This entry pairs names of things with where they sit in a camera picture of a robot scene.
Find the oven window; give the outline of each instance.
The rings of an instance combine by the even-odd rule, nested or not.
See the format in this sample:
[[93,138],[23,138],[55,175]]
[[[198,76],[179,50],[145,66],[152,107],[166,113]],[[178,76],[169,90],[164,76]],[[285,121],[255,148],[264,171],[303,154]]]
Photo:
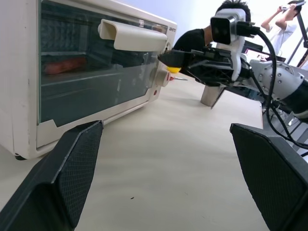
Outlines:
[[119,51],[98,33],[102,19],[167,33],[167,27],[43,1],[40,16],[39,123],[59,127],[144,96],[156,52]]

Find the toaster oven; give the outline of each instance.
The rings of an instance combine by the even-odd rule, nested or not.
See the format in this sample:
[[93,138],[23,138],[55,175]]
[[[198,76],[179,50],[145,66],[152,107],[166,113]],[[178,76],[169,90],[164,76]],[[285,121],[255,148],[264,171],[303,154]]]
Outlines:
[[157,60],[169,20],[113,0],[10,0],[0,13],[0,144],[15,156],[143,107],[169,81]]

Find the table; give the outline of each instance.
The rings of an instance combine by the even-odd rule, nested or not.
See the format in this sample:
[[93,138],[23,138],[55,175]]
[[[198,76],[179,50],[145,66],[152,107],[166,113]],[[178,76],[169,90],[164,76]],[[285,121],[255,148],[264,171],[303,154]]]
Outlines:
[[[203,90],[173,80],[159,100],[105,126],[76,231],[268,231],[229,132],[262,127],[261,105],[225,91],[211,110]],[[1,208],[38,160],[0,158]]]

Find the oven door handle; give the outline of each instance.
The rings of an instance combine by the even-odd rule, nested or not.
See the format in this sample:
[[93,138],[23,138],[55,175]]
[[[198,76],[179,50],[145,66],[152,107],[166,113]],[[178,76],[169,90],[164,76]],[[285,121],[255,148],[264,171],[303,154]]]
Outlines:
[[102,39],[114,40],[114,48],[122,51],[163,51],[167,36],[163,33],[102,19],[98,27]]

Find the person's hair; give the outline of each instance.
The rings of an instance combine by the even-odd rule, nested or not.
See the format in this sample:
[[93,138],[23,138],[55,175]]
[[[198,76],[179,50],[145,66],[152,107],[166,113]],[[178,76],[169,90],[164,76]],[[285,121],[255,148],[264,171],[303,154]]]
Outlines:
[[223,4],[217,9],[216,13],[223,9],[242,9],[246,13],[246,22],[251,22],[250,9],[247,3],[242,0],[225,0]]
[[[291,5],[291,4],[298,4],[298,3],[301,3],[301,2],[303,2],[303,1],[290,1],[290,2],[288,3],[288,5]],[[295,17],[296,17],[296,16],[298,16],[298,14],[302,11],[302,6],[296,6],[294,10],[297,12],[297,14],[295,15]]]

